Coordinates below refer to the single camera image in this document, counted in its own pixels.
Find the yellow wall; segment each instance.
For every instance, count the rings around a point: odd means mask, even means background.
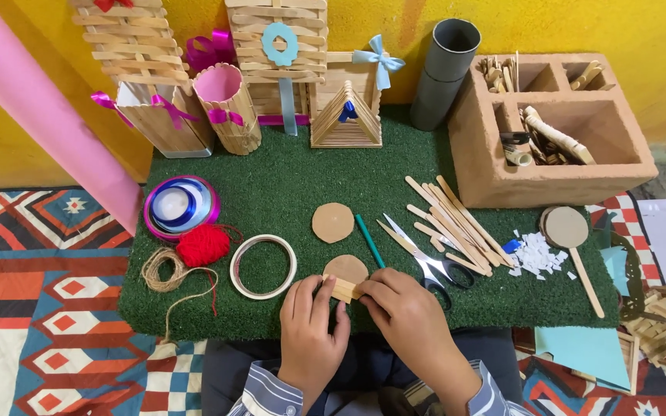
[[[227,27],[222,0],[164,0],[181,44]],[[412,99],[430,30],[441,18],[471,20],[483,34],[479,53],[605,53],[650,143],[666,144],[666,2],[639,0],[331,0],[329,50],[365,48],[382,33],[385,48],[407,66],[392,77],[383,102]],[[74,107],[131,174],[144,180],[151,146],[89,99],[115,87],[91,59],[66,1],[0,0],[0,13]],[[72,179],[0,108],[0,186],[64,185]]]

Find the green turf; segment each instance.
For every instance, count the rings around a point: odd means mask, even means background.
[[[339,202],[361,214],[375,244],[389,267],[417,276],[422,273],[413,258],[382,230],[375,219],[387,213],[428,255],[442,258],[415,230],[414,215],[405,210],[408,203],[427,208],[426,203],[408,186],[404,177],[411,175],[419,183],[436,181],[444,175],[456,190],[446,129],[424,133],[408,123],[408,108],[382,108],[382,149],[310,149],[309,131],[300,128],[300,136],[286,136],[278,127],[264,127],[261,146],[249,156],[233,156],[218,149],[202,159],[167,160],[156,157],[146,191],[163,179],[192,174],[208,180],[222,199],[218,223],[232,224],[247,238],[258,234],[279,235],[289,241],[298,258],[296,279],[322,272],[326,263],[342,254],[356,255],[370,272],[375,260],[358,229],[346,239],[328,244],[315,237],[311,218],[323,203]],[[476,219],[501,243],[521,233],[537,231],[541,209],[472,210]],[[159,246],[143,225],[138,224],[129,258],[124,287],[119,300],[120,315],[136,332],[162,335],[164,316],[177,299],[209,288],[203,272],[192,273],[170,293],[149,290],[140,276],[143,261]],[[475,288],[463,291],[447,284],[454,302],[447,314],[449,325],[458,326],[594,326],[619,324],[616,291],[607,274],[599,248],[590,238],[579,247],[606,313],[595,317],[579,279],[570,280],[572,262],[562,264],[562,272],[546,275],[546,281],[528,272],[516,278],[507,267],[494,270],[492,278],[480,278]],[[171,315],[172,337],[197,341],[207,337],[254,339],[278,337],[279,308],[283,296],[271,300],[250,300],[235,290],[229,280],[230,255],[212,265],[220,275],[217,287],[217,317],[210,303],[212,295],[195,298],[174,308]],[[259,243],[246,252],[240,275],[245,285],[256,292],[268,292],[286,276],[288,260],[273,243]],[[170,269],[164,267],[168,274]],[[375,331],[365,308],[358,302],[349,307],[354,332]]]

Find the ribbon bow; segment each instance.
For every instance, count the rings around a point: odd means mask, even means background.
[[[195,48],[195,41],[199,42],[204,50]],[[230,64],[233,61],[235,61],[233,37],[227,30],[214,29],[212,40],[204,36],[187,40],[187,63],[197,72],[206,70],[218,62]]]
[[[210,109],[207,112],[207,115],[209,116],[209,122],[213,124],[220,124],[224,123],[228,120],[228,114],[230,115],[230,121],[233,123],[236,123],[239,126],[243,126],[243,116],[238,114],[237,112],[233,111],[228,111],[226,112],[224,109]]]
[[[174,123],[174,128],[177,130],[181,130],[182,118],[186,118],[187,120],[191,121],[199,121],[198,117],[194,117],[191,114],[187,114],[184,111],[181,111],[180,109],[176,108],[174,104],[171,104],[168,100],[161,97],[159,94],[151,97],[150,103],[153,105],[153,107],[161,107],[160,104],[163,104],[163,108],[165,108],[169,113],[169,116],[171,116],[171,121]]]
[[[109,9],[112,8],[112,6],[115,5],[115,2],[125,6],[125,7],[132,7],[133,6],[133,1],[132,0],[94,0],[94,5],[99,7],[101,11],[107,13],[109,12]]]
[[[378,62],[377,64],[377,90],[386,90],[390,88],[389,73],[397,72],[405,66],[405,61],[399,58],[388,58],[383,55],[382,35],[376,35],[369,41],[369,46],[374,52],[365,50],[354,50],[354,57],[351,62],[354,64],[365,64],[367,62]]]
[[[92,94],[92,100],[96,102],[97,104],[101,105],[104,108],[107,109],[114,109],[118,115],[120,115],[120,118],[127,124],[127,127],[130,127],[131,129],[134,127],[133,123],[130,123],[130,120],[125,117],[125,114],[120,112],[119,109],[116,107],[115,101],[112,101],[112,99],[106,94],[106,92],[102,91],[97,91]]]
[[[346,103],[343,105],[343,111],[341,111],[340,116],[338,116],[338,122],[345,123],[349,118],[359,118],[359,115],[356,114],[354,103],[351,101],[346,101]]]

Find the striped sleeve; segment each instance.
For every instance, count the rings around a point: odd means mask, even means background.
[[[228,416],[295,416],[302,411],[302,392],[283,383],[261,367],[251,364],[243,395]]]
[[[531,416],[522,406],[506,401],[495,380],[480,360],[469,361],[474,372],[482,379],[482,387],[469,401],[469,415],[477,416]],[[422,381],[416,381],[406,391],[405,397],[420,416],[443,416],[436,394]]]

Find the black scissors handle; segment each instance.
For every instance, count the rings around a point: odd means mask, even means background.
[[[449,293],[446,292],[446,289],[443,288],[443,286],[427,278],[423,278],[422,286],[429,292],[431,289],[435,290],[443,297],[443,301],[446,303],[443,308],[444,312],[451,309],[451,297],[449,296]]]
[[[441,261],[443,269],[446,270],[446,279],[461,289],[471,289],[476,283],[476,275],[462,264],[456,261],[444,259]]]

